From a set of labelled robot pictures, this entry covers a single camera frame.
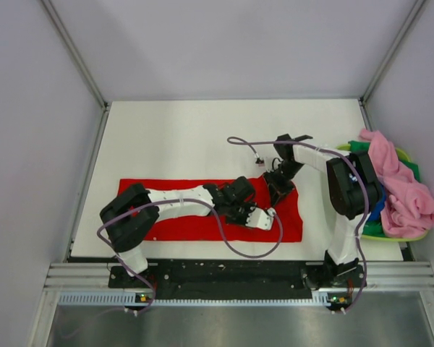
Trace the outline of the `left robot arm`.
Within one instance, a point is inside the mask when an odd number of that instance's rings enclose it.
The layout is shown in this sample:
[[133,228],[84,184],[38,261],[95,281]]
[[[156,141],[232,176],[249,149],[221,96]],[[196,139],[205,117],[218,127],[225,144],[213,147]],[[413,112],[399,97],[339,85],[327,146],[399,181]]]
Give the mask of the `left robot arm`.
[[216,213],[246,226],[255,211],[255,188],[240,176],[220,185],[206,183],[190,189],[154,190],[132,184],[99,213],[111,248],[125,267],[133,286],[145,285],[150,276],[140,244],[155,223],[175,218],[204,218]]

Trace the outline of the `red t shirt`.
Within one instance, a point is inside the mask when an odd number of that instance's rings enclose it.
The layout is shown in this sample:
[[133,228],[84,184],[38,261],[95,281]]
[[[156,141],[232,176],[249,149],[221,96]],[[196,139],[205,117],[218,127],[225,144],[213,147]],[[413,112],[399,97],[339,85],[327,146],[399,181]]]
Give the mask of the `red t shirt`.
[[[263,209],[271,206],[268,188],[263,177],[250,178],[250,183],[255,188],[254,202]],[[127,179],[119,182],[118,193],[123,193],[133,184],[142,184],[146,189],[172,190],[191,189],[193,187],[214,183],[221,186],[222,179]],[[280,201],[274,209],[276,210],[283,226],[282,242],[296,243],[302,240],[303,222],[298,209],[299,194],[297,190],[291,192],[286,198]],[[245,228],[228,224],[225,217],[221,217],[222,226],[226,238],[229,241],[248,241],[275,243],[279,238],[279,226],[277,223],[269,231],[258,228]],[[145,237],[146,241],[220,241],[222,240],[216,219],[211,217],[182,217],[168,219],[156,223]]]

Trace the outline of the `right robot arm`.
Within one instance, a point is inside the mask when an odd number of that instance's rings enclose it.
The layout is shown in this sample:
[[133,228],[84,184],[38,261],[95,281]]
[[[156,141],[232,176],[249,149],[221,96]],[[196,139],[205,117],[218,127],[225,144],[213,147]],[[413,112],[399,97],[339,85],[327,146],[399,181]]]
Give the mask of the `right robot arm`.
[[294,191],[293,178],[303,166],[325,174],[329,200],[336,211],[333,238],[318,270],[305,274],[312,288],[340,286],[359,270],[359,241],[363,226],[378,202],[383,189],[367,152],[336,152],[318,148],[309,135],[291,138],[280,135],[273,145],[281,163],[263,174],[271,206],[276,206]]

